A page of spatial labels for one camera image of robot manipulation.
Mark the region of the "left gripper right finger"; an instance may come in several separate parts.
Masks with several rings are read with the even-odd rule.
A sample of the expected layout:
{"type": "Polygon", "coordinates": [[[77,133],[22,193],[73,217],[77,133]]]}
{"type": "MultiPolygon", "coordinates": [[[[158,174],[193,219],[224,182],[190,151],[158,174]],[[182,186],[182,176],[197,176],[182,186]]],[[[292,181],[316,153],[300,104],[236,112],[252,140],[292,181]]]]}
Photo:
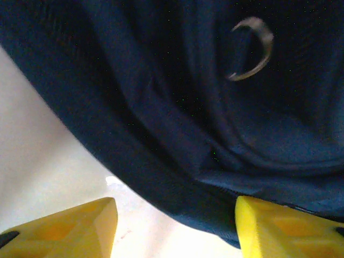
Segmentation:
{"type": "Polygon", "coordinates": [[[240,196],[235,225],[243,258],[344,258],[344,223],[240,196]]]}

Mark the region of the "navy blue backpack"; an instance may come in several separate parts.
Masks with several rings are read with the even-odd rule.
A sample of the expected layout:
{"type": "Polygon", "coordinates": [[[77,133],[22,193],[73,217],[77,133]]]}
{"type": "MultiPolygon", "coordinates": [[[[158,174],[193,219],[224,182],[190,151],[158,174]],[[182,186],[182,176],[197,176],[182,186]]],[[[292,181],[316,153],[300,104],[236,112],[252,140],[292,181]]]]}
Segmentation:
{"type": "Polygon", "coordinates": [[[0,46],[178,222],[239,247],[239,196],[344,222],[344,0],[0,0],[0,46]]]}

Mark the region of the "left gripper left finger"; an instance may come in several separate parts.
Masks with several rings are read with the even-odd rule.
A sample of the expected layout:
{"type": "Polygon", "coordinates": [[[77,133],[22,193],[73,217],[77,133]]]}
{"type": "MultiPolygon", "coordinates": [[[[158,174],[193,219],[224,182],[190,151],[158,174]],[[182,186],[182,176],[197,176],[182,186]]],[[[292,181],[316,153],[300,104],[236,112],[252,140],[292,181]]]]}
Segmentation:
{"type": "Polygon", "coordinates": [[[0,233],[0,258],[111,258],[118,222],[104,197],[0,233]]]}

